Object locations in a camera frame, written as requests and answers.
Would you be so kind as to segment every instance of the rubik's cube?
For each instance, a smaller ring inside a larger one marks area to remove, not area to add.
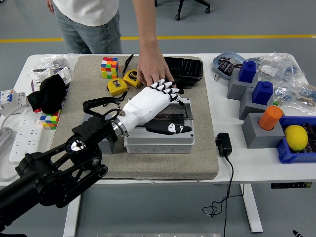
[[[60,114],[61,110],[57,111],[52,115],[42,114],[39,120],[46,130],[55,130],[57,128]]]
[[[118,78],[120,66],[118,58],[104,57],[101,63],[101,73],[103,78],[115,79]]]

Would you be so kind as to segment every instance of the white table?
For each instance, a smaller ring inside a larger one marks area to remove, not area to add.
[[[263,54],[239,54],[243,58],[258,57]],[[28,72],[44,55],[30,56],[14,87],[17,92],[31,93],[31,80]],[[206,80],[207,94],[212,115],[214,135],[219,132],[228,132],[233,152],[229,156],[234,166],[233,183],[247,184],[245,186],[244,200],[252,232],[262,232],[259,214],[255,207],[251,183],[282,183],[282,182],[310,182],[316,180],[316,163],[281,164],[278,161],[276,148],[273,149],[248,149],[243,137],[241,125],[242,120],[238,119],[239,101],[227,99],[228,81],[221,78],[214,81],[215,71],[212,68],[213,59],[218,54],[166,54],[166,56],[193,56],[203,61],[204,77]],[[285,115],[303,115],[300,111],[283,108]],[[20,115],[12,116],[6,126],[17,129]],[[54,136],[54,131],[45,131],[44,142],[41,143],[43,151],[49,150]],[[14,166],[9,164],[10,149],[7,149],[0,160],[0,173],[2,176],[14,174]],[[213,180],[207,181],[153,181],[153,180],[100,180],[95,185],[119,185],[119,184],[157,184],[157,183],[210,183],[226,184],[231,177],[231,167],[224,158],[218,157],[219,173]],[[6,186],[10,182],[0,182],[0,186]],[[79,198],[69,205],[64,236],[73,236],[76,229]]]

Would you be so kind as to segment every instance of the white t-shirt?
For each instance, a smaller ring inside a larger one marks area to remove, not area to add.
[[[119,0],[53,0],[69,19],[86,26],[101,26],[117,13]]]

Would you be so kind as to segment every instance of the human hand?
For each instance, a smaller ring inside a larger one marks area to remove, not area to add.
[[[46,0],[46,5],[51,13],[55,14],[54,7],[53,7],[53,0]]]
[[[147,86],[151,86],[160,79],[174,81],[158,43],[140,47],[137,79]]]

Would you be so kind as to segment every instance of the table leg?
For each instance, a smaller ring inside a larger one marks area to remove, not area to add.
[[[74,237],[76,234],[81,195],[68,204],[68,211],[63,237]]]
[[[251,184],[240,184],[241,189],[244,187],[243,201],[245,203],[247,216],[250,224],[250,229],[252,233],[263,232],[258,208],[256,205],[256,200],[252,192]]]

